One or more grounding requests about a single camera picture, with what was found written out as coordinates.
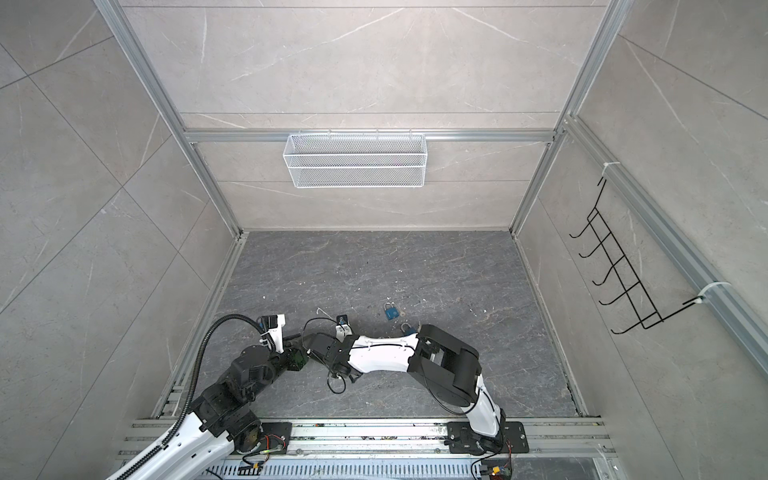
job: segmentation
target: vertical metal post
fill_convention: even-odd
[[[538,192],[541,190],[541,185],[544,184],[544,180],[552,168],[554,158],[557,156],[563,141],[564,120],[566,115],[575,116],[578,113],[581,104],[584,103],[584,99],[587,97],[587,92],[592,86],[594,79],[598,76],[600,67],[603,65],[603,61],[605,60],[608,51],[611,49],[611,45],[613,45],[619,29],[624,23],[633,1],[634,0],[612,0],[606,8],[603,21],[598,28],[598,33],[594,36],[592,46],[589,48],[587,57],[584,60],[584,65],[581,66],[581,70],[576,77],[576,82],[571,89],[571,94],[568,95],[563,111],[554,128],[554,142],[544,150],[544,154],[538,162],[533,178],[528,184],[528,189],[525,191],[523,200],[520,202],[518,212],[515,214],[512,225],[509,227],[509,231],[512,233],[513,237],[520,234],[520,229],[522,228],[523,223],[525,223],[525,219],[528,217],[528,212],[530,212],[531,207],[533,207]]]
[[[147,59],[144,49],[136,39],[136,34],[128,23],[123,8],[118,4],[117,0],[94,0],[94,2],[101,12],[101,16],[104,17],[104,21],[107,22],[112,33],[114,33],[114,37],[118,40],[118,44],[123,49],[131,66],[136,71],[139,80],[144,84],[144,88],[147,89],[147,93],[154,102],[154,106],[168,125],[168,129],[184,152],[184,156],[187,157],[190,165],[192,165],[195,174],[197,174],[203,187],[208,192],[211,201],[214,202],[214,206],[219,211],[224,223],[229,227],[233,237],[238,237],[242,229],[237,224],[232,209],[221,193],[221,190],[219,190],[219,184],[216,182],[216,179],[209,172],[205,162],[203,162],[203,158],[185,138],[184,124],[181,122],[178,111],[160,83],[160,79]]]

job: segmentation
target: black wire rack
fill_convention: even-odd
[[[594,249],[592,249],[592,251],[590,253],[588,253],[587,255],[582,255],[581,253],[578,254],[581,258],[589,258],[595,252],[597,252],[598,249],[602,248],[603,252],[605,253],[605,256],[608,258],[608,262],[611,264],[611,267],[608,269],[608,272],[605,274],[605,277],[603,278],[603,280],[600,283],[595,282],[594,280],[592,280],[592,283],[594,283],[594,285],[596,285],[596,286],[603,285],[608,280],[608,277],[611,275],[611,272],[615,272],[616,273],[616,277],[619,280],[619,284],[621,285],[621,289],[623,290],[623,292],[621,292],[621,294],[619,296],[617,296],[616,298],[614,298],[610,302],[603,303],[602,300],[598,300],[598,302],[600,302],[601,305],[611,305],[612,303],[617,302],[621,297],[626,296],[627,299],[629,300],[629,303],[632,305],[632,310],[634,311],[634,314],[637,317],[637,322],[633,323],[628,328],[626,328],[624,330],[621,330],[620,332],[617,332],[617,331],[611,329],[611,333],[613,333],[615,335],[621,335],[622,333],[629,332],[630,330],[632,330],[633,328],[635,328],[638,325],[642,326],[644,329],[650,329],[651,327],[656,326],[659,323],[662,323],[664,320],[670,319],[672,316],[677,315],[678,313],[682,312],[683,310],[685,310],[685,309],[687,309],[689,307],[692,307],[692,306],[697,305],[698,303],[700,303],[701,300],[703,299],[703,297],[701,295],[697,295],[697,296],[695,296],[694,298],[692,298],[690,300],[684,301],[683,302],[683,306],[681,308],[675,310],[674,312],[670,313],[669,315],[667,315],[667,316],[662,316],[661,315],[661,313],[659,312],[659,309],[656,307],[656,304],[654,303],[654,300],[650,297],[650,294],[648,293],[648,290],[646,290],[645,285],[643,285],[642,280],[637,275],[637,271],[635,271],[634,266],[632,265],[632,262],[629,261],[629,257],[627,257],[627,254],[624,252],[624,248],[622,248],[621,243],[619,243],[618,238],[616,238],[616,236],[614,235],[613,230],[611,230],[611,227],[608,226],[608,223],[605,221],[605,218],[603,217],[603,215],[600,213],[600,211],[598,209],[598,204],[600,203],[600,197],[603,195],[603,190],[605,190],[605,177],[601,177],[600,181],[598,182],[598,187],[600,187],[600,193],[598,194],[597,200],[594,202],[594,207],[592,207],[592,210],[590,210],[589,214],[587,215],[587,226],[584,227],[584,229],[578,235],[576,235],[576,236],[570,235],[570,234],[568,234],[568,235],[571,238],[579,238],[579,237],[581,237],[581,235],[584,234],[584,232],[587,231],[587,229],[590,229],[590,230],[592,230],[592,233],[594,233],[594,236],[600,241],[598,243],[598,245]],[[600,237],[600,235],[598,234],[598,231],[594,228],[594,225],[593,225],[593,223],[596,220],[598,220],[598,219],[599,219],[600,222],[603,223],[603,225],[605,225],[605,230],[608,232],[603,237]],[[616,246],[619,249],[619,252],[621,252],[621,255],[616,260],[613,260],[611,258],[611,254],[608,252],[608,249],[605,247],[605,241],[608,240],[609,238],[613,239],[613,241],[616,243]],[[622,279],[621,278],[621,275],[619,274],[619,271],[617,270],[617,266],[621,262],[626,262],[626,264],[629,266],[629,269],[632,272],[632,275],[634,276],[634,280],[625,282],[626,279]],[[651,314],[649,314],[649,315],[647,315],[645,317],[641,317],[640,316],[639,312],[637,311],[637,306],[635,306],[634,301],[632,300],[632,296],[630,295],[630,291],[632,291],[632,289],[635,289],[637,287],[640,287],[640,289],[642,289],[643,294],[648,298],[648,301],[650,302],[650,305],[654,309],[654,311]],[[646,321],[650,320],[651,318],[653,318],[655,316],[657,317],[657,319],[651,320],[652,323],[650,323],[650,324],[646,324],[645,323]]]

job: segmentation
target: zip tie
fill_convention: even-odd
[[[717,285],[728,285],[728,286],[730,286],[730,283],[729,282],[712,282],[712,283],[710,283],[709,285],[707,285],[703,289],[701,289],[701,291],[697,295],[696,299],[694,300],[694,303],[702,303],[704,301],[703,298],[704,298],[705,292],[707,290],[709,290],[710,288],[712,288],[713,286],[717,286]]]
[[[602,174],[600,174],[600,176],[601,176],[601,177],[605,177],[605,171],[606,171],[606,169],[608,168],[608,165],[616,165],[616,164],[620,164],[620,163],[621,163],[621,162],[605,162],[605,163],[603,164],[603,173],[602,173]]]

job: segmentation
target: marble floor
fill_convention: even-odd
[[[385,302],[397,305],[398,319],[386,319]],[[485,382],[507,416],[577,415],[507,232],[254,232],[221,300],[224,313],[285,313],[287,335],[324,314],[347,314],[356,333],[374,337],[400,336],[402,321],[432,323],[480,352]],[[325,323],[307,331],[331,333]],[[214,333],[198,392],[257,341],[254,333],[240,322]],[[334,395],[317,362],[285,372],[253,408],[261,418],[445,416],[399,372],[367,373]]]

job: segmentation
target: mesh basket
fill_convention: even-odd
[[[422,134],[293,134],[283,158],[297,188],[422,187]]]

